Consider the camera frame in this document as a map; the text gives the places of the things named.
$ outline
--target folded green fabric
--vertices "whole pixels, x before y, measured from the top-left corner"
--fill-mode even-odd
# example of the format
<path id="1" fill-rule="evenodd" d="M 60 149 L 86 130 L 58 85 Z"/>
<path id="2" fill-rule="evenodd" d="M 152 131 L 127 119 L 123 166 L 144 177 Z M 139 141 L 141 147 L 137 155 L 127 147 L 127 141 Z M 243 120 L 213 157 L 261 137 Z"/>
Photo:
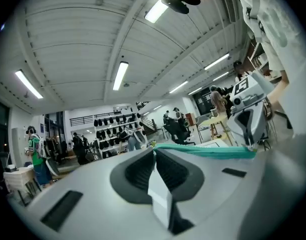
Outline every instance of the folded green fabric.
<path id="1" fill-rule="evenodd" d="M 256 152 L 240 146 L 200 147 L 178 144 L 157 144 L 154 149 L 177 150 L 191 155 L 213 159 L 253 159 L 256 155 Z"/>

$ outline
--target black office chair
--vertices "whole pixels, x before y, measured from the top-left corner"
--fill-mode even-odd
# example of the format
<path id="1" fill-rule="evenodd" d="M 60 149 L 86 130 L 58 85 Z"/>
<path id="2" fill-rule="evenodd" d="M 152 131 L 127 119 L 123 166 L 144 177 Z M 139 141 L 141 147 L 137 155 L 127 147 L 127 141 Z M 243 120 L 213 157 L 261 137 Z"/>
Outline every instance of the black office chair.
<path id="1" fill-rule="evenodd" d="M 196 145 L 195 142 L 185 141 L 188 137 L 190 137 L 191 132 L 190 131 L 183 132 L 179 123 L 175 122 L 174 120 L 169 119 L 168 124 L 164 125 L 164 128 L 171 134 L 171 139 L 176 144 L 180 145 L 194 144 L 194 146 Z"/>

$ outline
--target green shirt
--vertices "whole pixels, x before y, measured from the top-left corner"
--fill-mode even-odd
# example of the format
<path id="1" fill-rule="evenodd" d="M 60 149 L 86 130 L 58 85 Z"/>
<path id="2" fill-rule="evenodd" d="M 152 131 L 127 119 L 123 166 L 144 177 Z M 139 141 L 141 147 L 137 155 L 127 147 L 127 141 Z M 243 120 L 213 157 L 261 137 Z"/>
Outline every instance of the green shirt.
<path id="1" fill-rule="evenodd" d="M 30 136 L 28 139 L 28 150 L 33 152 L 32 163 L 34 166 L 38 166 L 43 163 L 43 158 L 39 157 L 37 152 L 39 142 L 40 140 L 35 136 Z"/>

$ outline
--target white corrugated ceiling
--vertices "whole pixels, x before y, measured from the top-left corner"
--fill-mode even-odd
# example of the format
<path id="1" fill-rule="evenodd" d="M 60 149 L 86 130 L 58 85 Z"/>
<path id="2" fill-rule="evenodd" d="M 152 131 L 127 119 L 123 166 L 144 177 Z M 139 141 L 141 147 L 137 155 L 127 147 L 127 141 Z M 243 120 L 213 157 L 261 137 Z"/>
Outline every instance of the white corrugated ceiling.
<path id="1" fill-rule="evenodd" d="M 171 98 L 208 84 L 245 54 L 246 27 L 224 0 L 203 0 L 188 15 L 171 9 L 147 21 L 158 0 L 23 0 L 0 35 L 0 95 L 33 114 Z M 203 67 L 227 52 L 224 60 Z M 129 63 L 119 91 L 120 61 Z M 22 69 L 43 95 L 15 77 Z"/>

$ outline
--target fluorescent light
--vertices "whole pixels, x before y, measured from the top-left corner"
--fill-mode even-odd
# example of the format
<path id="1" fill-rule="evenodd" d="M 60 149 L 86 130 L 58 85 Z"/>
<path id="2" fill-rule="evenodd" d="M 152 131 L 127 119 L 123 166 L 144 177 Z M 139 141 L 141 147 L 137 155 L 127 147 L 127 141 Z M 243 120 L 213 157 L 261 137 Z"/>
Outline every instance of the fluorescent light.
<path id="1" fill-rule="evenodd" d="M 123 80 L 123 77 L 125 75 L 125 72 L 128 69 L 128 66 L 129 66 L 129 63 L 127 63 L 127 62 L 121 61 L 119 63 L 117 75 L 116 75 L 114 86 L 113 86 L 113 90 L 114 91 L 118 91 L 119 90 L 120 85 L 121 85 L 122 80 Z"/>
<path id="2" fill-rule="evenodd" d="M 177 89 L 180 89 L 183 85 L 186 85 L 188 83 L 188 81 L 185 81 L 184 83 L 180 84 L 178 87 L 176 87 L 175 89 L 171 90 L 169 93 L 174 93 Z"/>
<path id="3" fill-rule="evenodd" d="M 149 22 L 155 23 L 159 17 L 169 8 L 161 0 L 158 0 L 156 4 L 153 5 L 151 10 L 145 15 L 145 19 Z"/>
<path id="4" fill-rule="evenodd" d="M 193 93 L 196 93 L 197 91 L 199 91 L 199 90 L 201 90 L 201 89 L 202 89 L 202 87 L 200 87 L 200 88 L 198 88 L 198 89 L 196 89 L 196 90 L 190 92 L 188 95 L 191 95 L 191 94 L 193 94 Z"/>
<path id="5" fill-rule="evenodd" d="M 230 56 L 229 53 L 225 54 L 223 57 L 219 58 L 218 60 L 214 61 L 210 65 L 206 66 L 204 69 L 208 70 L 209 68 L 212 68 L 215 64 L 218 64 L 219 62 L 223 61 L 224 59 L 226 59 L 229 56 Z"/>
<path id="6" fill-rule="evenodd" d="M 218 80 L 218 79 L 220 79 L 220 78 L 222 78 L 222 77 L 224 77 L 224 76 L 226 76 L 228 73 L 229 73 L 229 72 L 226 72 L 226 73 L 224 73 L 224 74 L 221 74 L 219 77 L 213 79 L 213 82 L 216 81 L 216 80 Z"/>
<path id="7" fill-rule="evenodd" d="M 15 72 L 17 77 L 21 80 L 21 82 L 38 98 L 43 99 L 43 96 L 39 94 L 39 92 L 33 87 L 33 85 L 29 82 L 26 76 L 23 74 L 21 70 Z"/>

